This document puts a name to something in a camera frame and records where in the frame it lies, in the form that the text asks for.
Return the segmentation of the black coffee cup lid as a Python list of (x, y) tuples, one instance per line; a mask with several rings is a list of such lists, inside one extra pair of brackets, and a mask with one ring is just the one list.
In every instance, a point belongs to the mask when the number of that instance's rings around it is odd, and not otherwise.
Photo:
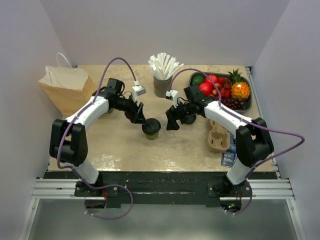
[(184, 117), (180, 122), (182, 124), (191, 125), (196, 121), (196, 119), (197, 119), (196, 115), (189, 115)]

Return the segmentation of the green paper coffee cup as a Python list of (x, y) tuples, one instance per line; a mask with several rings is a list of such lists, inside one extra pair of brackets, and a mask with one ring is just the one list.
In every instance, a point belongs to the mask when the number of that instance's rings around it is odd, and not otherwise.
[(145, 133), (145, 136), (148, 140), (155, 140), (158, 138), (159, 133), (155, 132), (155, 133)]

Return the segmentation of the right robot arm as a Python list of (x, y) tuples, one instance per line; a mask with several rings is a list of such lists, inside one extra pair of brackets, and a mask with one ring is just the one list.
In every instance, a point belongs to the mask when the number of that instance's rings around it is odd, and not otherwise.
[(232, 132), (236, 143), (236, 161), (231, 170), (223, 177), (220, 191), (233, 197), (240, 190), (242, 183), (256, 163), (265, 160), (273, 151), (274, 145), (262, 118), (251, 119), (227, 107), (213, 96), (205, 96), (197, 85), (184, 89), (186, 103), (178, 100), (178, 92), (169, 90), (165, 98), (172, 100), (173, 105), (165, 112), (168, 131), (177, 131), (177, 121), (187, 117), (201, 115), (215, 121)]

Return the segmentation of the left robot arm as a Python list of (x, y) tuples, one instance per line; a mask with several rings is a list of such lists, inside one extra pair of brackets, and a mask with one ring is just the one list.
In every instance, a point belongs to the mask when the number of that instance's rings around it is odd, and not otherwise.
[(86, 131), (109, 110), (124, 112), (133, 124), (146, 124), (144, 105), (137, 102), (137, 97), (146, 93), (145, 87), (136, 81), (128, 98), (123, 96), (124, 87), (124, 82), (110, 78), (107, 85), (94, 92), (76, 113), (52, 123), (49, 155), (57, 160), (60, 169), (75, 171), (87, 183), (85, 189), (92, 196), (99, 196), (104, 184), (98, 180), (99, 171), (87, 159)]

